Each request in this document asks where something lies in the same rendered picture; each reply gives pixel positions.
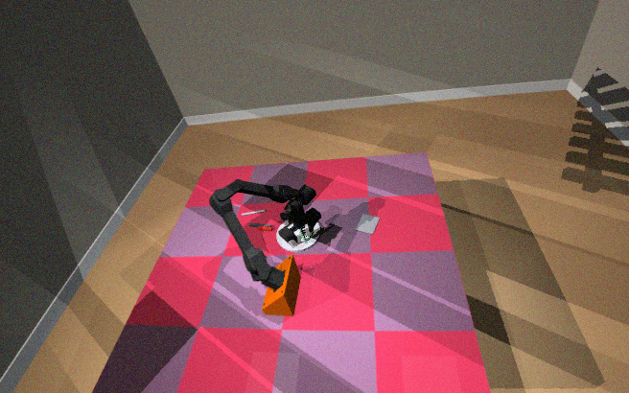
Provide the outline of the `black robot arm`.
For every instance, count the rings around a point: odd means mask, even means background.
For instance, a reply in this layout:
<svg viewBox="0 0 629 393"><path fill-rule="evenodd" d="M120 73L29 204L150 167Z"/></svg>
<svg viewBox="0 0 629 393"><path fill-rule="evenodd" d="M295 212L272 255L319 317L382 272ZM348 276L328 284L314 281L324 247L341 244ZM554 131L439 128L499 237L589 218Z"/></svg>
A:
<svg viewBox="0 0 629 393"><path fill-rule="evenodd" d="M302 216L303 205L308 205L316 196L316 192L306 184L296 190L288 185L268 186L235 179L222 189L216 190L209 199L211 207L224 219L225 225L240 248L245 269L250 273L252 280L261 280L261 284L272 288L275 292L283 285L286 270L281 271L269 266L262 248L256 249L252 245L232 209L230 198L236 193L268 197L279 203L289 200L284 208L286 212L279 215L282 221L288 220L291 224L291 216L295 218Z"/></svg>

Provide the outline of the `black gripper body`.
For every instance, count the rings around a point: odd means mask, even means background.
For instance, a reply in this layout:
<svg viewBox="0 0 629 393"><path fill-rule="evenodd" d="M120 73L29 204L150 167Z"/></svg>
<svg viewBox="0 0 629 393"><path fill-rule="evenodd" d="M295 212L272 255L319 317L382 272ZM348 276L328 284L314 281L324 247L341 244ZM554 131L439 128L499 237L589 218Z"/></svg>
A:
<svg viewBox="0 0 629 393"><path fill-rule="evenodd" d="M289 215L291 216L290 213ZM278 234L284 241L289 242L293 239L294 232L306 225L308 223L308 220L318 221L320 219L321 214L315 208L311 208L306 212L306 214L303 213L303 215L300 217L295 218L291 216L291 223L293 224L293 227L289 229L287 226L285 226L278 231Z"/></svg>

